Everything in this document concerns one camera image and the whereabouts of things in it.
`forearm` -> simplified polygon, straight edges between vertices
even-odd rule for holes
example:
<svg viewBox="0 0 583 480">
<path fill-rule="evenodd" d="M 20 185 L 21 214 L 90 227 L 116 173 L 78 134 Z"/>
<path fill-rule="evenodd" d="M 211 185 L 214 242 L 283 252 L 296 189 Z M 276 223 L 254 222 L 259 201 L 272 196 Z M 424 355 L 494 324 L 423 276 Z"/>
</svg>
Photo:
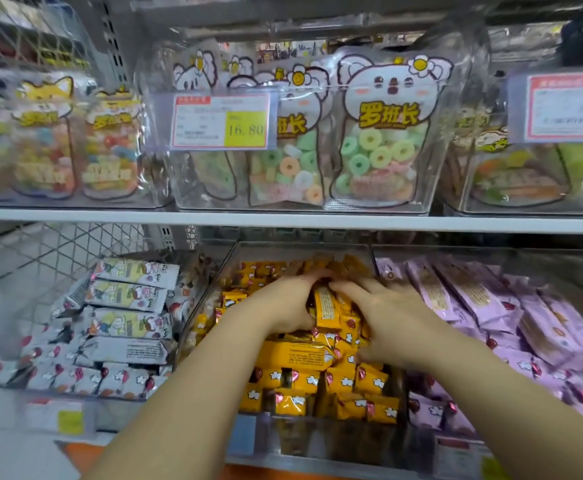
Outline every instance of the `forearm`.
<svg viewBox="0 0 583 480">
<path fill-rule="evenodd" d="M 228 310 L 85 478 L 215 479 L 267 332 L 241 307 Z"/>
<path fill-rule="evenodd" d="M 513 478 L 583 478 L 583 417 L 480 342 L 449 344 L 431 373 Z"/>
</svg>

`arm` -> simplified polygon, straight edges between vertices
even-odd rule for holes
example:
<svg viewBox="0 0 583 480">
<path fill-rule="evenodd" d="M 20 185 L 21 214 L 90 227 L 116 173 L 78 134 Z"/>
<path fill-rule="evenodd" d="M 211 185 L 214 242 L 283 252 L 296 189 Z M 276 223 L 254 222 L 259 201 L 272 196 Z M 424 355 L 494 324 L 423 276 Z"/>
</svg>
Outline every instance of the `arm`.
<svg viewBox="0 0 583 480">
<path fill-rule="evenodd" d="M 427 372 L 458 403 L 512 478 L 583 478 L 583 417 L 447 325 L 407 283 L 331 283 L 361 309 L 373 338 L 360 362 Z"/>
<path fill-rule="evenodd" d="M 83 480 L 212 480 L 265 337 L 314 326 L 305 303 L 327 272 L 290 276 L 232 306 Z"/>
</svg>

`person's right hand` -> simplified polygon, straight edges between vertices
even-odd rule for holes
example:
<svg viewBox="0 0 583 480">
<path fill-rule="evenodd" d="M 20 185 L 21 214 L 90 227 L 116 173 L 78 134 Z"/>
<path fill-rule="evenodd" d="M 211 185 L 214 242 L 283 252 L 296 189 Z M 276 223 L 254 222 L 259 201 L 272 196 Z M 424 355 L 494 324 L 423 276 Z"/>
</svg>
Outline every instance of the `person's right hand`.
<svg viewBox="0 0 583 480">
<path fill-rule="evenodd" d="M 430 372 L 437 361 L 466 345 L 467 337 L 432 312 L 409 283 L 391 282 L 386 287 L 373 278 L 355 281 L 331 282 L 329 287 L 351 298 L 372 329 L 370 346 L 358 351 L 358 363 L 383 362 Z"/>
</svg>

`wire grid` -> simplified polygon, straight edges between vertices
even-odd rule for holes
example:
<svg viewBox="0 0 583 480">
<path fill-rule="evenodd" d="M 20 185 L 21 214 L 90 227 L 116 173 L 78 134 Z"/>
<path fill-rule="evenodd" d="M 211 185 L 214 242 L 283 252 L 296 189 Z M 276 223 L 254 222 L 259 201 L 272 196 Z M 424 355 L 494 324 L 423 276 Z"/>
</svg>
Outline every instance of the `wire grid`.
<svg viewBox="0 0 583 480">
<path fill-rule="evenodd" d="M 140 224 L 36 223 L 0 235 L 0 293 L 27 332 L 100 256 L 147 250 Z"/>
<path fill-rule="evenodd" d="M 0 0 L 0 91 L 27 72 L 92 67 L 88 36 L 69 5 Z"/>
</svg>

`yellow price label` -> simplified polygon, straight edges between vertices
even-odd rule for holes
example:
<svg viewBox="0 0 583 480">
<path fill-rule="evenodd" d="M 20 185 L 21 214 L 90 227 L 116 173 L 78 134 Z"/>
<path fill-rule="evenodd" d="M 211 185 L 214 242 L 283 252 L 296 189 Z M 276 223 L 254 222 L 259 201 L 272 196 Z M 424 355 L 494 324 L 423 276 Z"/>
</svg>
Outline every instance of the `yellow price label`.
<svg viewBox="0 0 583 480">
<path fill-rule="evenodd" d="M 484 480 L 512 480 L 494 457 L 484 456 L 480 470 L 483 473 Z"/>
<path fill-rule="evenodd" d="M 80 436 L 85 433 L 82 411 L 58 411 L 58 432 L 62 435 Z"/>
<path fill-rule="evenodd" d="M 266 148 L 266 111 L 231 111 L 225 120 L 225 146 L 228 148 Z"/>
</svg>

